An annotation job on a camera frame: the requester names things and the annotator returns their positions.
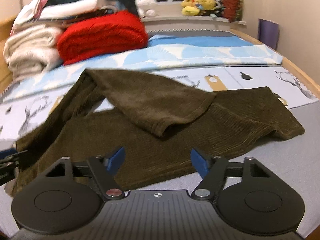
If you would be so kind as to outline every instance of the pillow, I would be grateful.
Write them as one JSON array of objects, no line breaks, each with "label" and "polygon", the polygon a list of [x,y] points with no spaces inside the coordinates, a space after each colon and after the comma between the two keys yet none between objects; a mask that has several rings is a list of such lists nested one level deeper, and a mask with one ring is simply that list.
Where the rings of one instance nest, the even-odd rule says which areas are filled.
[{"label": "pillow", "polygon": [[229,22],[236,21],[236,11],[238,10],[239,0],[222,0],[224,9],[223,16],[229,20]]}]

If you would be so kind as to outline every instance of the cream blanket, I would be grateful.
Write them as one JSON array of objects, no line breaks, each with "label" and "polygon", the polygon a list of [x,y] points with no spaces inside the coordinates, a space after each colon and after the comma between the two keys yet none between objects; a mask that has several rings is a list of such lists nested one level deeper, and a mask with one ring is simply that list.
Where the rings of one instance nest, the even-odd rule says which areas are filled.
[{"label": "cream blanket", "polygon": [[61,34],[62,30],[59,28],[45,27],[45,24],[28,28],[7,39],[3,51],[4,59],[10,63],[15,51],[26,47],[53,47]]},{"label": "cream blanket", "polygon": [[41,72],[50,71],[60,64],[62,60],[57,49],[25,47],[12,55],[9,70],[13,72],[14,81],[21,81]]},{"label": "cream blanket", "polygon": [[8,38],[3,56],[9,64],[9,70],[13,72],[13,80],[21,81],[60,65],[62,60],[54,46],[61,34],[59,28],[42,24]]}]

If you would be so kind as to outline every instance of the white folded towel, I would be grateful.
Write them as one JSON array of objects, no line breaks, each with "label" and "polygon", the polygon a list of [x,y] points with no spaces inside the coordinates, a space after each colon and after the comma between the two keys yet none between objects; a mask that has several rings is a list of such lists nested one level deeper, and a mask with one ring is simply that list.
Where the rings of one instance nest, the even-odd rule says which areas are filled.
[{"label": "white folded towel", "polygon": [[106,5],[115,5],[116,1],[80,0],[72,3],[47,6],[42,10],[39,19],[60,19],[87,12],[97,11]]},{"label": "white folded towel", "polygon": [[4,45],[3,57],[10,63],[12,54],[25,47],[53,47],[57,44],[62,30],[55,27],[45,27],[45,24],[33,26],[7,39]]},{"label": "white folded towel", "polygon": [[61,64],[62,60],[57,49],[24,47],[12,54],[8,68],[13,72],[13,80],[21,81],[41,72],[50,71]]}]

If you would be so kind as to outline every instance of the purple folder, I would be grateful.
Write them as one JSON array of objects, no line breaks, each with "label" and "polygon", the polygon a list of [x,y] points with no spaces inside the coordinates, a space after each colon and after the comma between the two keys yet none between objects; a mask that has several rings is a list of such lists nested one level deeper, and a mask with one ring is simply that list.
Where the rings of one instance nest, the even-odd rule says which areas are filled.
[{"label": "purple folder", "polygon": [[279,40],[279,25],[259,19],[258,40],[276,50]]}]

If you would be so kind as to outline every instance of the white plush toy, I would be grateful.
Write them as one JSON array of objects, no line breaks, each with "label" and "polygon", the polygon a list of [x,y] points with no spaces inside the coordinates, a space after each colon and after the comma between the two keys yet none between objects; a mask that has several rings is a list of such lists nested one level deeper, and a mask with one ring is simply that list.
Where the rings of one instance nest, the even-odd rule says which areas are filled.
[{"label": "white plush toy", "polygon": [[135,0],[140,18],[156,16],[157,0]]}]

